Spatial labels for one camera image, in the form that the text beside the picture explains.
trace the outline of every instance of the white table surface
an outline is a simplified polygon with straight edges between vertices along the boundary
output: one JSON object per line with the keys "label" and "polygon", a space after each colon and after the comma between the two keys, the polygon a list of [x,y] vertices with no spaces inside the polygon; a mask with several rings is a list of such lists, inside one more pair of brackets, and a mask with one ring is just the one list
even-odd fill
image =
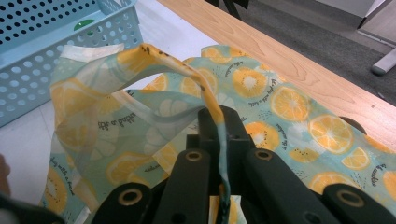
{"label": "white table surface", "polygon": [[[199,56],[201,48],[217,44],[155,0],[138,1],[136,10],[143,40],[180,60]],[[141,89],[155,77],[128,89]],[[0,153],[11,168],[8,182],[13,199],[33,204],[41,199],[50,162],[53,123],[52,102],[47,102],[0,128]]]}

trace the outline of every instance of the gray carpet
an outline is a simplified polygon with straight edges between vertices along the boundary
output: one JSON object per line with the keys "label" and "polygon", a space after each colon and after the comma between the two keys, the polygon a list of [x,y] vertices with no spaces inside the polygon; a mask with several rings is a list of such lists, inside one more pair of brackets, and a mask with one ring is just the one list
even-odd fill
{"label": "gray carpet", "polygon": [[[346,23],[356,23],[350,14],[312,0],[283,1],[321,10],[327,14],[328,20],[346,19]],[[382,77],[375,76],[370,71],[371,66],[385,56],[384,53],[300,20],[258,0],[250,0],[248,11],[241,7],[238,7],[238,11],[245,23],[396,106],[396,68]]]}

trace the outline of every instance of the wooden table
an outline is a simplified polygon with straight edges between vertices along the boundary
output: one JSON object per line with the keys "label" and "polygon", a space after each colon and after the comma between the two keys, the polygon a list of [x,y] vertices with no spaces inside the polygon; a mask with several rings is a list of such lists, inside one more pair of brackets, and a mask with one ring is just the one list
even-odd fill
{"label": "wooden table", "polygon": [[336,115],[356,120],[368,135],[396,148],[395,106],[205,1],[158,1],[218,43],[244,50]]}

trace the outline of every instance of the basket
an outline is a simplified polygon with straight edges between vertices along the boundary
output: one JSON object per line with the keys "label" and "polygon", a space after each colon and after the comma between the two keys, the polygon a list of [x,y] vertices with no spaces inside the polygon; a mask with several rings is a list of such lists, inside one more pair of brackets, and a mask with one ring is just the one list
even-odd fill
{"label": "basket", "polygon": [[50,99],[51,73],[64,45],[140,44],[136,1],[1,1],[0,127]]}

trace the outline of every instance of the fabric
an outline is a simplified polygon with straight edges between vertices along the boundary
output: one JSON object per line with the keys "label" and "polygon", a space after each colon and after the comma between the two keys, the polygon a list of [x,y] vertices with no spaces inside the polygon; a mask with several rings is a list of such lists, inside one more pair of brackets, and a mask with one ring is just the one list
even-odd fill
{"label": "fabric", "polygon": [[[235,109],[256,147],[277,153],[312,190],[322,193],[327,185],[345,183],[396,214],[396,151],[241,50],[210,46],[183,63],[146,44],[120,52],[113,48],[90,62],[73,55],[106,51],[70,50],[79,53],[60,58],[50,86],[55,133],[41,202],[67,223],[89,223],[109,192],[123,183],[153,187],[168,177],[186,135],[197,133],[197,111],[203,106],[225,139],[218,105]],[[143,90],[123,90],[158,72],[165,73]],[[211,203],[230,203],[230,223],[244,223],[239,199],[230,200],[221,141],[225,190]]]}

